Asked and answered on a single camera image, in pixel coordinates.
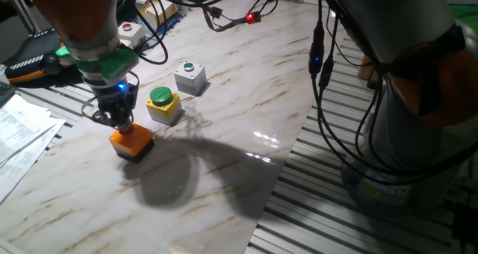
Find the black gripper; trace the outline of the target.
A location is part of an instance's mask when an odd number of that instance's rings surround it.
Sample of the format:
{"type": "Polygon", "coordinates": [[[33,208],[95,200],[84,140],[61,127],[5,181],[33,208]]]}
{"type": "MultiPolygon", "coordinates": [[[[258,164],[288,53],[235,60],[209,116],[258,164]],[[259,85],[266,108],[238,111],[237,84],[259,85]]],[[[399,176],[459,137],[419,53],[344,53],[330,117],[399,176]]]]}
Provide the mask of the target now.
{"type": "Polygon", "coordinates": [[[93,88],[98,110],[93,121],[106,126],[117,126],[119,131],[128,131],[133,122],[138,86],[121,81],[111,87],[93,88]]]}

